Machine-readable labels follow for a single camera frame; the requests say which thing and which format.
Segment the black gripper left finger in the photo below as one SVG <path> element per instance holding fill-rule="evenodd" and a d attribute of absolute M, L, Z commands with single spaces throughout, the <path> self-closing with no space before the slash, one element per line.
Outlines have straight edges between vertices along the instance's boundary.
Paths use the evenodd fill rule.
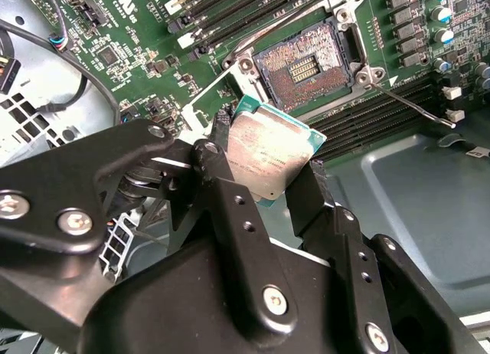
<path fill-rule="evenodd" d="M 134 120 L 4 167 L 1 281 L 34 288 L 44 303 L 90 281 L 109 218 L 138 198 L 162 198 L 173 221 L 168 257 L 212 241 L 253 329 L 289 336 L 296 302 L 250 191 L 234 181 L 229 131 L 229 118 L 217 116 L 211 136 L 189 145 Z"/>

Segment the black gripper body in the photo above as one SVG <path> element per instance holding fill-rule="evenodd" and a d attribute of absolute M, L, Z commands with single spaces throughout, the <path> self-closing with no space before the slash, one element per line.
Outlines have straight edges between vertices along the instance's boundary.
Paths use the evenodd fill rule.
<path fill-rule="evenodd" d="M 44 303 L 34 288 L 1 281 L 1 310 L 11 323 L 77 353 L 356 353 L 347 300 L 335 272 L 275 246 L 298 320 L 289 336 L 253 329 L 223 276 L 214 243 L 189 244 L 99 293 L 88 280 Z"/>

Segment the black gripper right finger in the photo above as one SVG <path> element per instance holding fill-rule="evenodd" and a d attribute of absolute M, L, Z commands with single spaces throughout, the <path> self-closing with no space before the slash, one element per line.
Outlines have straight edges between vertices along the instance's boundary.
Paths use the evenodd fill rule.
<path fill-rule="evenodd" d="M 481 353 L 482 346 L 401 245 L 369 238 L 338 205 L 325 170 L 308 162 L 289 187 L 292 228 L 302 249 L 326 260 L 341 343 L 355 353 Z"/>

